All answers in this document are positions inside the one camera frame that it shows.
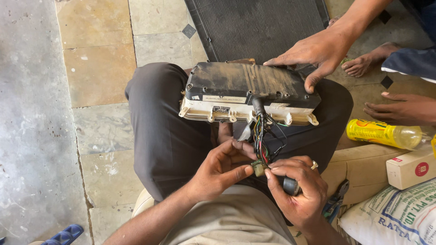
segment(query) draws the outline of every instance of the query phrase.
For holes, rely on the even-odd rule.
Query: dark trousers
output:
[[[187,79],[177,65],[152,63],[137,68],[125,90],[135,134],[134,169],[156,201],[188,182],[212,149],[210,124],[178,115]],[[322,101],[313,114],[320,124],[283,126],[288,144],[276,159],[308,155],[322,172],[345,130],[353,99],[346,88],[331,80],[321,80],[316,89]],[[281,135],[278,128],[272,131]],[[270,135],[265,140],[271,150],[281,145]],[[266,177],[252,175],[240,184],[253,186],[274,201]]]

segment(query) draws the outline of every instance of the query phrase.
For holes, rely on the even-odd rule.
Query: beige shirt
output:
[[[233,185],[213,201],[196,204],[161,245],[296,245],[273,202],[259,190]]]

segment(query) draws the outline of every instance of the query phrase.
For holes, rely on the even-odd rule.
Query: black plastic back cover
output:
[[[210,61],[275,58],[322,31],[324,0],[185,0]]]
[[[247,105],[252,105],[254,96],[261,96],[264,105],[285,103],[286,107],[310,109],[321,102],[316,90],[313,94],[306,92],[304,80],[296,71],[223,62],[200,62],[194,66],[186,85],[186,98],[206,101],[204,95],[237,97],[238,103]]]

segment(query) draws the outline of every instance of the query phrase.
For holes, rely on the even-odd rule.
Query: concrete floor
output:
[[[6,33],[0,36],[0,238],[7,236],[7,245],[46,240],[72,223],[85,228],[75,244],[99,245],[130,218],[143,186],[133,171],[125,84],[137,65],[189,68],[207,60],[198,33],[182,32],[194,27],[184,1],[172,1],[0,3],[0,33]],[[353,2],[325,1],[331,17]],[[387,41],[432,44],[398,0],[386,10],[392,18],[375,19],[349,58]],[[386,76],[389,88],[381,84]],[[383,91],[436,97],[436,84],[379,69],[353,78],[338,68],[328,78],[351,92],[352,119],[370,119],[364,102],[388,103]]]
[[[54,1],[0,8],[0,237],[45,241],[69,224],[92,243]]]

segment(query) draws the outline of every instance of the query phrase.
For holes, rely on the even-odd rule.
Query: ring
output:
[[[312,161],[313,166],[311,167],[311,169],[316,169],[318,167],[318,164],[315,161]]]

